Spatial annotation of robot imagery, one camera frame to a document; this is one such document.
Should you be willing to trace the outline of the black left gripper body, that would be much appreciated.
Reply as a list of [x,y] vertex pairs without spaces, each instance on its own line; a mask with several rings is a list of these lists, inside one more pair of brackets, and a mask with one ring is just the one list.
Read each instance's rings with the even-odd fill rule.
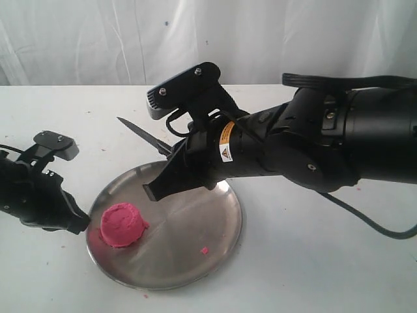
[[1,211],[32,228],[63,228],[63,178],[1,153]]

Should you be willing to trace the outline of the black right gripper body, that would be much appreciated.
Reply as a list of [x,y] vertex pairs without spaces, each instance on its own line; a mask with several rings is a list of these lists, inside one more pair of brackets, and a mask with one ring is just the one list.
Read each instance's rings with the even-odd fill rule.
[[269,176],[264,165],[269,121],[269,110],[239,118],[213,114],[208,130],[192,135],[184,148],[182,188],[211,190],[228,178]]

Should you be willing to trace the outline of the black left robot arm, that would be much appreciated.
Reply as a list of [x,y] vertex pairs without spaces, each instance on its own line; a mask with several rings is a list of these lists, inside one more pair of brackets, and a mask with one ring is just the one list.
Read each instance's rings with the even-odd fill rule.
[[91,219],[62,188],[63,178],[53,171],[43,172],[54,160],[54,152],[39,157],[32,146],[13,161],[9,151],[1,148],[1,211],[31,228],[76,235],[85,231]]

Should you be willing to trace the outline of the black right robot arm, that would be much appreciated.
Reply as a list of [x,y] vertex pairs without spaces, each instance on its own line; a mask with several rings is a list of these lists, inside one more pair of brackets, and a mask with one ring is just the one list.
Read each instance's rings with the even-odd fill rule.
[[172,121],[189,113],[160,174],[144,185],[153,201],[227,178],[280,175],[321,194],[360,179],[416,182],[416,80],[284,74],[294,97],[249,114],[216,74],[184,73],[151,89],[152,108]]

